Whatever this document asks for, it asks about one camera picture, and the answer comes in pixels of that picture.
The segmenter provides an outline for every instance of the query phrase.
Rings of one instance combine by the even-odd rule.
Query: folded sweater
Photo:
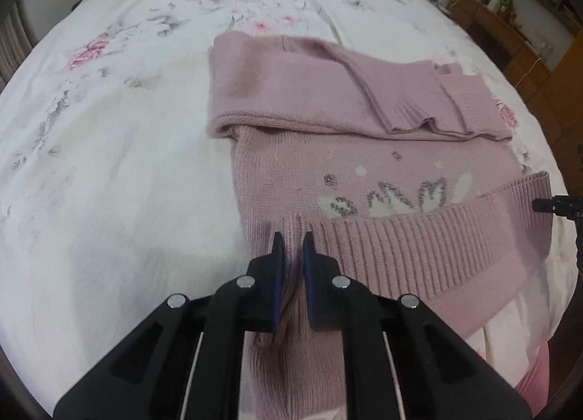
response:
[[[244,373],[260,420],[345,402],[342,343],[310,332],[301,241],[374,293],[412,292],[463,337],[546,258],[546,173],[523,176],[496,102],[459,66],[395,64],[334,44],[228,32],[211,49],[209,131],[235,139],[241,220],[254,256],[275,231],[288,266],[282,320],[253,335]]]

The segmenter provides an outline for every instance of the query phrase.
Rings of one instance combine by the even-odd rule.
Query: white bed sheet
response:
[[[230,144],[205,133],[206,53],[228,29],[458,61],[500,100],[525,171],[566,192],[520,96],[425,0],[86,0],[0,96],[0,344],[49,412],[168,294],[246,268]],[[555,218],[547,261],[468,339],[512,385],[571,298],[575,252]]]

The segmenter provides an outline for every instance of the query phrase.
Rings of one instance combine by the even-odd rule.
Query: metal screw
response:
[[[183,294],[170,295],[166,303],[170,308],[180,308],[186,303],[186,297]]]
[[[242,275],[237,279],[240,288],[251,288],[255,285],[255,279],[250,275]]]
[[[413,294],[405,294],[401,297],[401,304],[407,308],[417,308],[419,306],[419,299]]]
[[[336,288],[348,288],[351,280],[345,275],[337,275],[332,279],[332,285]]]

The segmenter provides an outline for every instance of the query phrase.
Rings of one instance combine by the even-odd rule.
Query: bed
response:
[[[229,30],[456,61],[496,97],[524,173],[566,193],[518,93],[425,0],[84,0],[0,96],[0,345],[46,412],[168,294],[202,297],[246,268],[230,144],[205,131],[207,50]],[[575,254],[555,217],[546,262],[467,339],[512,386],[548,376]]]

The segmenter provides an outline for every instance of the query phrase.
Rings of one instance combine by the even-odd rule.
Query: pink sweater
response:
[[[461,336],[500,311],[544,261],[546,173],[523,176],[486,85],[459,66],[388,63],[311,39],[228,32],[211,49],[209,130],[235,139],[241,220],[253,255],[281,231],[282,322],[252,337],[260,420],[345,399],[342,343],[310,332],[301,241],[376,294],[418,294]]]

